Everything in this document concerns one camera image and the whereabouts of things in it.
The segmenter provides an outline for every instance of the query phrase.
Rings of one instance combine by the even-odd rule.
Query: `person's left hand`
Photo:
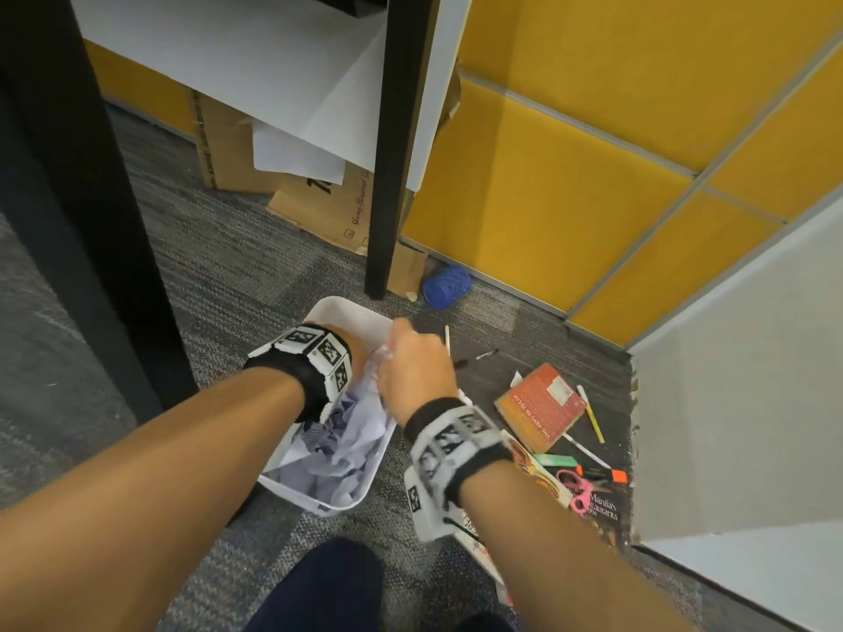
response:
[[[348,344],[348,348],[352,351],[352,382],[351,387],[360,381],[364,375],[366,368],[366,361],[369,356],[369,349],[366,347],[366,342],[357,337],[355,334],[349,333],[343,328],[332,326],[329,323],[321,323],[327,329],[331,329],[333,333],[338,334]]]

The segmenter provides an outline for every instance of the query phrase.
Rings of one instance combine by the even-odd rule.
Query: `pink scissors handle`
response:
[[[569,507],[579,515],[588,512],[588,507],[591,506],[591,493],[594,491],[594,485],[571,470],[557,471],[556,478],[559,479],[565,488],[572,490],[574,494]]]

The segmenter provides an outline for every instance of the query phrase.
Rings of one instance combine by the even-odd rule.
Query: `wristband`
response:
[[[304,410],[296,419],[324,422],[352,378],[352,353],[342,337],[315,323],[301,323],[249,353],[243,368],[286,372],[302,384]]]
[[[413,467],[436,505],[459,506],[459,488],[480,469],[495,461],[512,460],[494,428],[478,408],[458,399],[435,399],[421,406],[407,422],[406,434],[413,441]]]

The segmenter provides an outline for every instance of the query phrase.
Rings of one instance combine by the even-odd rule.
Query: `green highlighter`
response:
[[[577,467],[573,456],[563,454],[535,454],[533,458],[544,467]]]

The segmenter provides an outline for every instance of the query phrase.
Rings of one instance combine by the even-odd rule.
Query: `forearm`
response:
[[[151,629],[303,403],[250,368],[0,515],[0,629]]]
[[[530,629],[692,629],[582,518],[510,462],[466,479],[459,499]]]

